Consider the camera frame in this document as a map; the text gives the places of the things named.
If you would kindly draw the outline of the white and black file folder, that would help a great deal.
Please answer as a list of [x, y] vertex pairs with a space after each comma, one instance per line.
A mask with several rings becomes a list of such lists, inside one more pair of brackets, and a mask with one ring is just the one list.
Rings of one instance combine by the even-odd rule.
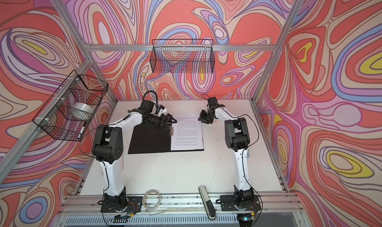
[[133, 129], [128, 154], [148, 154], [171, 151], [171, 137], [169, 128], [154, 128], [153, 126], [140, 124]]

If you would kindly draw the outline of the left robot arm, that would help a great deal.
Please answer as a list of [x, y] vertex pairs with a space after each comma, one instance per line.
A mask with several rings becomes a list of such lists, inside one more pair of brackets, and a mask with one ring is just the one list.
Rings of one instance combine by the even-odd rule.
[[92, 154], [102, 168], [106, 188], [103, 190], [102, 213], [125, 212], [129, 201], [126, 188], [121, 180], [120, 158], [123, 154], [123, 135], [134, 127], [144, 124], [160, 130], [169, 130], [177, 120], [158, 104], [155, 91], [147, 91], [140, 107], [127, 111], [127, 115], [114, 123], [96, 128]]

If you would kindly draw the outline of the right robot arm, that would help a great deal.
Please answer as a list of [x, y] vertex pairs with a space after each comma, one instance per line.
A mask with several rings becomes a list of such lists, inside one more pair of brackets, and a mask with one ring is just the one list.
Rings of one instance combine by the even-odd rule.
[[214, 120], [224, 122], [224, 138], [228, 149], [233, 154], [235, 168], [235, 184], [233, 201], [235, 208], [244, 211], [249, 208], [259, 211], [259, 196], [252, 187], [248, 176], [248, 151], [251, 146], [246, 114], [235, 116], [226, 110], [226, 106], [218, 103], [216, 97], [207, 98], [207, 108], [201, 110], [198, 121], [212, 124]]

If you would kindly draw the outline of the silver tape roll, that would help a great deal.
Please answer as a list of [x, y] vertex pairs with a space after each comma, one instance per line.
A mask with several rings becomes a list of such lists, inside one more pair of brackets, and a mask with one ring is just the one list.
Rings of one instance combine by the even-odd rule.
[[92, 108], [90, 105], [86, 104], [86, 103], [81, 103], [81, 102], [76, 102], [73, 106], [72, 106], [73, 109], [75, 110], [78, 110], [82, 113], [85, 113], [85, 114], [93, 114], [94, 112], [94, 108]]

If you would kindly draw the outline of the white and black stapler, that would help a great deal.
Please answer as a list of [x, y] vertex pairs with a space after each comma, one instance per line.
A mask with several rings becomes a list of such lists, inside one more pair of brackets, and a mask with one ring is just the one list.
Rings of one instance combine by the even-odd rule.
[[207, 189], [204, 185], [199, 187], [199, 193], [201, 195], [207, 216], [210, 220], [215, 220], [216, 219], [216, 210], [213, 206], [213, 203], [209, 197], [209, 194], [207, 192]]

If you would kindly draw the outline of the marker pen in basket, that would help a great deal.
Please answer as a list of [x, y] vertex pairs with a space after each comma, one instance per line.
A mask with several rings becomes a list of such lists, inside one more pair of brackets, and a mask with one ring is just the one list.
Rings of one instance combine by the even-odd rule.
[[87, 122], [84, 122], [84, 124], [83, 124], [83, 126], [81, 127], [80, 132], [79, 132], [79, 134], [78, 134], [78, 140], [81, 140], [81, 138], [82, 138], [82, 134], [83, 134], [83, 132], [84, 132], [84, 130], [85, 130], [86, 125], [87, 125]]

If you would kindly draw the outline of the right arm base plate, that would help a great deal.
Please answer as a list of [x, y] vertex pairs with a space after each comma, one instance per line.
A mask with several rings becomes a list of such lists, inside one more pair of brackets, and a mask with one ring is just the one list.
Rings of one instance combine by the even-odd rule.
[[258, 195], [254, 197], [244, 198], [234, 195], [221, 195], [219, 199], [216, 200], [216, 204], [221, 206], [222, 211], [254, 211], [258, 212], [262, 209], [261, 201]]

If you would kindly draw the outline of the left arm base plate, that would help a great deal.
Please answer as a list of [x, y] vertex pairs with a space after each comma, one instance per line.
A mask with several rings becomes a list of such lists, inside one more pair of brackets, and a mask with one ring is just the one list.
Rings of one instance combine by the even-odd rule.
[[115, 197], [104, 195], [102, 200], [98, 201], [102, 213], [138, 213], [141, 210], [142, 197]]

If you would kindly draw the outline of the aluminium frame rail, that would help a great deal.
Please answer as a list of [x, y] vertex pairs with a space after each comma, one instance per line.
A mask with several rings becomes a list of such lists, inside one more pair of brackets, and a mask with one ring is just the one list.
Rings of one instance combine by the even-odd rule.
[[253, 211], [222, 211], [216, 204], [220, 193], [211, 193], [216, 219], [207, 216], [198, 193], [163, 194], [147, 197], [146, 205], [160, 203], [154, 211], [141, 207], [140, 212], [126, 220], [117, 220], [117, 213], [101, 213], [99, 195], [72, 196], [64, 201], [54, 227], [310, 227], [312, 224], [296, 194], [262, 192], [262, 209]]

